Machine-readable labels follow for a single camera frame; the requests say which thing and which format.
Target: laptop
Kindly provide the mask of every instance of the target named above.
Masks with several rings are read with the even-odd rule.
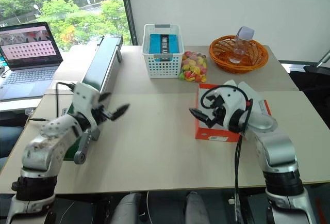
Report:
[[[0,53],[11,70],[0,100],[43,96],[63,61],[46,22],[0,27]]]

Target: robotic arm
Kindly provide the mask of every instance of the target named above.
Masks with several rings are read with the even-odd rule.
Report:
[[[19,222],[22,218],[31,223],[55,223],[56,215],[51,208],[65,153],[84,132],[93,132],[106,120],[117,119],[129,107],[126,104],[115,113],[109,113],[100,103],[109,94],[100,94],[83,83],[77,83],[73,88],[74,113],[43,125],[39,135],[24,150],[21,176],[12,184],[12,190],[17,194],[11,200],[6,224]]]
[[[294,146],[278,128],[276,120],[253,111],[249,116],[245,110],[247,102],[234,81],[211,89],[204,97],[211,102],[206,107],[213,109],[214,118],[210,119],[200,110],[191,108],[190,112],[197,119],[208,127],[218,123],[254,142],[270,203],[268,223],[316,224],[308,192],[300,179]]]

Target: white wall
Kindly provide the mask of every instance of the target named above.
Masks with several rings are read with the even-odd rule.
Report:
[[[244,25],[279,60],[318,61],[330,49],[330,0],[130,1],[140,45],[144,24],[177,23],[185,45],[210,45]]]

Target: plastic bottle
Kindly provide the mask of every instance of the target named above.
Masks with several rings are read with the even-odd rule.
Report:
[[[229,60],[232,63],[238,64],[242,61],[244,54],[251,44],[251,40],[254,35],[254,30],[248,27],[241,27],[235,37],[235,46],[229,56]]]

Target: orange box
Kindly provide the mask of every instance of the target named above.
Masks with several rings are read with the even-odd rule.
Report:
[[[196,108],[201,110],[204,114],[208,115],[210,119],[213,119],[214,116],[211,113],[211,110],[204,109],[200,105],[201,96],[208,89],[211,89],[217,85],[213,84],[199,84],[197,94],[196,94]],[[252,90],[246,83],[241,82],[238,85],[241,88],[248,98],[253,98],[254,104],[252,111],[256,111],[263,114],[270,115],[270,110],[267,104],[267,101],[263,99],[258,93]],[[229,130],[225,130],[223,126],[216,124],[211,129],[209,129],[206,124],[198,119],[195,120],[195,138],[202,140],[216,140],[216,141],[225,141],[225,142],[237,142],[239,138],[239,134],[233,133]]]

